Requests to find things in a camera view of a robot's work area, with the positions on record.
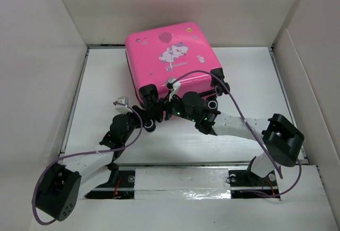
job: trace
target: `pink suitcase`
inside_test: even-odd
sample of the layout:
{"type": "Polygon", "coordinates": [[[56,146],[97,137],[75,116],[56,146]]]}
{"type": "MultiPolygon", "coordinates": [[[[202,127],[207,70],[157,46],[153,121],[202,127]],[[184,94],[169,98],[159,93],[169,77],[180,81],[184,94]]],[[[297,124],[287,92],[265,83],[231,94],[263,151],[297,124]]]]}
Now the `pink suitcase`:
{"type": "MultiPolygon", "coordinates": [[[[143,106],[147,105],[146,95],[157,94],[153,101],[167,95],[166,82],[170,78],[179,78],[193,70],[214,70],[223,76],[220,62],[194,22],[133,33],[126,38],[125,45],[136,95],[143,106]]],[[[202,96],[215,93],[208,74],[191,74],[180,82],[177,93],[180,97],[188,91],[202,96]]]]}

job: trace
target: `white panel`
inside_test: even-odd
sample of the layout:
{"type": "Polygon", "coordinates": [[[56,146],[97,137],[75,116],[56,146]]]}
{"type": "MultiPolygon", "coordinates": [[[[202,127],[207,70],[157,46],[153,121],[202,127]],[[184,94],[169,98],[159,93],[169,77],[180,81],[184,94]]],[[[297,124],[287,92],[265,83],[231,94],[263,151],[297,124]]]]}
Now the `white panel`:
{"type": "Polygon", "coordinates": [[[305,150],[311,162],[319,165],[340,223],[340,181],[334,179],[340,172],[338,1],[300,0],[275,55],[296,121],[308,136],[305,150]]]}
{"type": "Polygon", "coordinates": [[[135,190],[229,189],[226,168],[140,168],[135,190]]]}
{"type": "Polygon", "coordinates": [[[80,200],[68,219],[30,231],[336,231],[327,199],[80,200]]]}
{"type": "Polygon", "coordinates": [[[0,0],[0,230],[27,230],[86,54],[62,0],[0,0]]]}
{"type": "MultiPolygon", "coordinates": [[[[134,200],[80,200],[72,214],[61,223],[54,223],[42,230],[236,230],[236,231],[336,231],[336,223],[329,207],[325,192],[320,186],[320,179],[315,167],[303,166],[302,179],[294,191],[277,199],[231,199],[231,200],[171,200],[166,194],[158,193],[158,198],[147,194],[143,199],[134,200]]],[[[221,168],[212,169],[214,172],[180,169],[165,170],[145,168],[141,174],[139,170],[136,178],[141,174],[143,188],[155,190],[167,188],[188,188],[189,181],[181,181],[193,177],[194,187],[207,187],[208,183],[194,179],[201,175],[202,179],[209,179],[217,184],[223,182],[221,168]]],[[[289,187],[296,179],[295,168],[283,170],[284,180],[280,182],[282,188],[289,187]]],[[[30,231],[40,230],[41,227],[33,221],[30,231]]]]}
{"type": "MultiPolygon", "coordinates": [[[[92,151],[108,150],[106,146],[98,146],[92,151]]],[[[113,152],[106,154],[90,154],[78,156],[76,158],[69,158],[63,161],[67,169],[72,172],[78,172],[82,180],[87,179],[93,172],[102,166],[106,166],[112,162],[113,152]]]]}
{"type": "MultiPolygon", "coordinates": [[[[246,117],[269,118],[288,108],[267,48],[214,48],[224,67],[231,92],[246,117]]],[[[66,154],[93,149],[118,114],[112,102],[128,96],[138,104],[124,49],[91,49],[76,105],[66,154]]],[[[219,110],[237,116],[226,95],[219,97],[219,110]]],[[[173,117],[157,123],[152,133],[125,150],[118,164],[193,164],[250,161],[262,153],[255,141],[234,136],[199,133],[194,123],[173,117]]]]}
{"type": "Polygon", "coordinates": [[[63,0],[87,44],[195,21],[213,46],[270,46],[294,0],[63,0]]]}
{"type": "Polygon", "coordinates": [[[78,191],[78,200],[84,199],[84,196],[100,184],[107,183],[111,175],[111,171],[102,166],[94,171],[87,179],[83,180],[81,177],[81,184],[78,191]]]}
{"type": "Polygon", "coordinates": [[[309,78],[287,30],[283,32],[275,57],[290,100],[297,126],[305,135],[304,148],[311,162],[320,168],[325,190],[335,216],[340,216],[340,160],[315,98],[309,78]]]}
{"type": "Polygon", "coordinates": [[[227,168],[136,169],[135,199],[230,199],[227,168]]]}

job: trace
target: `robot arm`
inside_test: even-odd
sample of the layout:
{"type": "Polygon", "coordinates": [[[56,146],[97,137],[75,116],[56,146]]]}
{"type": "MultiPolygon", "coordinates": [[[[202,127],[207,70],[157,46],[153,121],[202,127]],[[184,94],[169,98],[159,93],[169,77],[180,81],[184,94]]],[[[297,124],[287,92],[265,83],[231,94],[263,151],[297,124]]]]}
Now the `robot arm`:
{"type": "MultiPolygon", "coordinates": [[[[121,105],[128,100],[118,99],[121,105]]],[[[171,98],[160,99],[159,106],[151,110],[142,110],[133,106],[133,110],[142,119],[143,127],[151,132],[155,129],[155,120],[162,121],[173,115],[195,122],[195,128],[201,133],[212,135],[234,135],[254,139],[246,123],[240,117],[223,114],[217,110],[216,96],[204,100],[196,92],[187,92],[182,98],[172,94],[171,98]]],[[[116,108],[121,114],[113,118],[109,131],[99,143],[100,149],[117,149],[125,145],[135,129],[141,128],[140,120],[127,108],[116,108]]],[[[278,165],[294,166],[304,140],[303,134],[284,116],[274,114],[270,119],[247,119],[255,134],[266,145],[270,156],[278,165]]],[[[114,161],[121,151],[106,154],[94,154],[75,158],[64,165],[54,164],[45,174],[38,187],[36,207],[56,220],[66,219],[77,202],[96,186],[118,178],[118,166],[114,161]]],[[[274,166],[267,156],[255,157],[246,171],[246,178],[265,177],[274,166]]]]}

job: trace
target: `white clip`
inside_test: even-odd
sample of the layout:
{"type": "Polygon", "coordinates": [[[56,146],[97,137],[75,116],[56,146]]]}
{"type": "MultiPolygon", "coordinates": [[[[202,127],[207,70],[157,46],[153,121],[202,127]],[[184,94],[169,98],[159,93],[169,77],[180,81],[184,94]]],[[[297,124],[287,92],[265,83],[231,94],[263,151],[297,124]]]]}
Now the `white clip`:
{"type": "MultiPolygon", "coordinates": [[[[172,83],[173,81],[175,81],[176,79],[174,77],[171,77],[166,84],[168,83],[172,83]]],[[[169,102],[171,102],[171,99],[173,98],[173,96],[175,94],[177,94],[178,90],[180,89],[181,83],[179,81],[176,81],[173,85],[172,88],[170,89],[171,93],[169,95],[169,102]]]]}
{"type": "Polygon", "coordinates": [[[131,113],[132,110],[128,109],[128,105],[129,105],[129,98],[128,97],[119,97],[117,102],[119,102],[122,105],[116,105],[115,109],[121,113],[121,114],[126,114],[126,113],[131,113]]]}
{"type": "Polygon", "coordinates": [[[98,145],[98,146],[96,146],[96,154],[98,155],[98,156],[102,156],[102,155],[104,155],[103,153],[101,153],[100,151],[102,151],[102,149],[100,149],[100,146],[98,145]]]}

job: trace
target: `pink balloon print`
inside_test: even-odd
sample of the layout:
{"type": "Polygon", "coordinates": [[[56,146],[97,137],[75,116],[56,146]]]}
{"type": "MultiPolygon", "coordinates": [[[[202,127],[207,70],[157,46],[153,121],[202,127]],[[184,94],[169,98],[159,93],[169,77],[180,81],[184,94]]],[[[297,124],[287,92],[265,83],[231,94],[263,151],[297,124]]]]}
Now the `pink balloon print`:
{"type": "Polygon", "coordinates": [[[169,42],[171,42],[172,35],[169,32],[164,32],[158,36],[158,39],[164,42],[165,44],[168,44],[169,42]]]}

